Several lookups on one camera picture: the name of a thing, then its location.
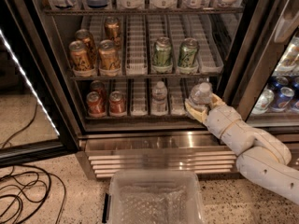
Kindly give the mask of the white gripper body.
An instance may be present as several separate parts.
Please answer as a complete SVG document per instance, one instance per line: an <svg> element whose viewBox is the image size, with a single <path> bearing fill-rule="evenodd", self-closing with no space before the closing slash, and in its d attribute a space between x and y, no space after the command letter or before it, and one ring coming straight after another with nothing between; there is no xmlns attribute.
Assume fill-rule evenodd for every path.
<svg viewBox="0 0 299 224"><path fill-rule="evenodd" d="M228 105L220 105L209 111L204 125L220 138L223 132L235 121L241 120L239 113Z"/></svg>

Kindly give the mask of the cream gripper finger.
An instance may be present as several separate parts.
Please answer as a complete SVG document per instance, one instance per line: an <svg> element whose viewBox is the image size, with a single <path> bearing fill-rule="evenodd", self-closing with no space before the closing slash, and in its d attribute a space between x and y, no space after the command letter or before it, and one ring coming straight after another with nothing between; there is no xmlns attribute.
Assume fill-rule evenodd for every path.
<svg viewBox="0 0 299 224"><path fill-rule="evenodd" d="M224 105L226 105L226 103L218 95L213 93L211 97L211 102L209 104L210 109L215 109Z"/></svg>
<svg viewBox="0 0 299 224"><path fill-rule="evenodd" d="M200 123L204 123L207 118L207 107L205 105L194 105L189 99L185 100L185 107L188 113Z"/></svg>

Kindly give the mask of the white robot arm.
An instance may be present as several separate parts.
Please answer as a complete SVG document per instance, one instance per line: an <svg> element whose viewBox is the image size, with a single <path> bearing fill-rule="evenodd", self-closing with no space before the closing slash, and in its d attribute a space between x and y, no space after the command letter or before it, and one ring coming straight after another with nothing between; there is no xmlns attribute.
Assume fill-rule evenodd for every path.
<svg viewBox="0 0 299 224"><path fill-rule="evenodd" d="M212 95L209 111L196 110L188 100L185 106L193 118L234 152L240 174L299 204L299 172L288 166L292 154L284 143L265 130L249 126L216 94Z"/></svg>

